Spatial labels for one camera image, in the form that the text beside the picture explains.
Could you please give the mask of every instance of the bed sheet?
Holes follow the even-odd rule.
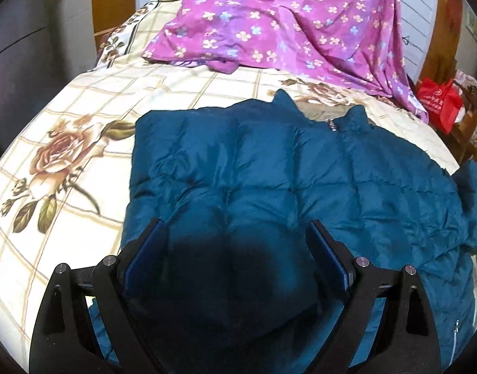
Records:
[[[98,66],[70,82],[0,159],[0,340],[25,369],[55,266],[92,266],[119,251],[134,123],[147,111],[269,102],[283,88],[319,121],[361,104],[375,125],[422,148],[449,173],[458,168],[430,127],[363,92],[276,70],[241,67],[226,75],[149,64],[140,56],[144,47],[179,7],[178,0],[155,0],[128,19]],[[477,291],[477,257],[474,279]]]

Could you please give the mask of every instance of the jacket zipper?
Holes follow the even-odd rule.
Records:
[[[451,363],[454,362],[454,356],[455,356],[455,349],[456,349],[456,334],[459,332],[459,321],[457,320],[455,322],[455,329],[454,329],[454,347],[451,350],[451,358],[450,358],[450,366]]]
[[[330,129],[332,130],[332,132],[336,132],[336,131],[337,131],[337,126],[334,124],[334,120],[333,120],[333,119],[329,119],[329,127],[330,127]]]

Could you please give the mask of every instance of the wall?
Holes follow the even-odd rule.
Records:
[[[95,66],[91,0],[48,0],[53,51],[67,82]]]
[[[464,0],[459,47],[457,48],[455,59],[457,60],[457,69],[477,79],[477,41],[467,28],[467,13],[469,9],[469,5]]]
[[[437,0],[401,0],[405,69],[415,83],[426,58],[436,19]]]

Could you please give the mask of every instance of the blanket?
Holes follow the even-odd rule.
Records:
[[[137,121],[122,244],[153,217],[168,225],[163,278],[135,300],[139,330],[168,372],[305,370],[342,309],[323,291],[319,305],[304,241],[313,219],[377,266],[417,267],[444,368],[456,321],[455,355],[468,342],[477,165],[450,177],[370,125],[362,106],[333,123],[304,118],[282,90],[272,103]],[[367,357],[382,307],[353,363]]]
[[[400,0],[183,0],[148,44],[149,60],[283,69],[395,97],[427,122],[411,96]]]

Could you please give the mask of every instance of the blue gripper pad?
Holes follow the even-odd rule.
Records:
[[[147,288],[155,285],[163,268],[163,256],[167,249],[168,233],[164,222],[151,222],[141,234],[144,239],[132,261],[125,269],[123,297],[139,298]]]
[[[306,230],[306,243],[334,297],[347,302],[349,288],[355,277],[351,252],[344,244],[332,239],[319,221],[310,222]]]

